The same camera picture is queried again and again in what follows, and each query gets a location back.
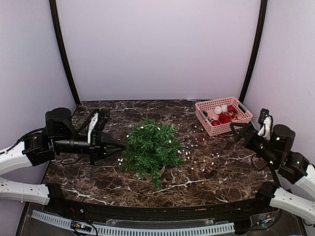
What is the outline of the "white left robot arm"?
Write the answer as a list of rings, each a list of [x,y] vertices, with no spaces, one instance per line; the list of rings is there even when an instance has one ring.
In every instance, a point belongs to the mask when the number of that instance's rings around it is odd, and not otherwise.
[[[119,140],[107,135],[103,129],[109,119],[106,110],[95,109],[84,124],[75,129],[71,111],[55,108],[45,114],[45,127],[33,130],[0,152],[0,173],[35,167],[62,153],[88,155],[90,164],[125,150]],[[6,200],[50,205],[58,214],[69,211],[58,184],[26,184],[0,179],[0,197]]]

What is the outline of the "red ornaments in basket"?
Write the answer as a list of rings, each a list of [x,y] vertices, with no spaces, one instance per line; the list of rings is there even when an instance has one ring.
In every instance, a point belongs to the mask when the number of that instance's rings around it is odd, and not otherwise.
[[[227,105],[228,111],[226,113],[222,113],[217,115],[217,118],[211,118],[211,125],[212,126],[219,126],[227,123],[231,123],[233,121],[238,120],[238,112],[236,108],[232,105]]]

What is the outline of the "pink plastic basket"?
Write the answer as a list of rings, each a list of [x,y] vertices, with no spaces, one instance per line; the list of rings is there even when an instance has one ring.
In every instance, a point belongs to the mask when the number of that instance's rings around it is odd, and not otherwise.
[[[197,102],[195,114],[211,137],[230,132],[232,122],[249,123],[253,118],[252,113],[236,97]]]

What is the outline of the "white ball ornament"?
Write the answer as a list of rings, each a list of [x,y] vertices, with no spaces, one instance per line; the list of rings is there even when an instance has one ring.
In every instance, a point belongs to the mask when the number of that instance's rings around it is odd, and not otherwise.
[[[226,112],[228,111],[228,108],[227,108],[227,107],[228,107],[227,105],[216,106],[216,107],[214,108],[214,113],[215,113],[216,115],[220,115],[220,114],[222,114],[222,113],[226,113]]]

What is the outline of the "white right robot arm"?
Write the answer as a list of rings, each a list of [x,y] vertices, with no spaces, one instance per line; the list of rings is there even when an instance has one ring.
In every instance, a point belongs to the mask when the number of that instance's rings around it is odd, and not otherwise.
[[[277,124],[270,138],[259,135],[258,130],[245,123],[231,123],[236,141],[262,158],[271,171],[274,181],[264,182],[251,203],[255,213],[276,207],[315,224],[315,166],[304,155],[291,150],[295,132]]]

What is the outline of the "small green christmas tree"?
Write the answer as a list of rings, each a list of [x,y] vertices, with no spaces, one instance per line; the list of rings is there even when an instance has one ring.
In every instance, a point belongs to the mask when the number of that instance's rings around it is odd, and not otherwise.
[[[159,191],[162,169],[184,163],[180,157],[183,144],[176,138],[177,133],[174,125],[154,119],[147,119],[139,127],[133,127],[123,151],[121,169],[135,171],[140,179],[148,175],[154,189]]]

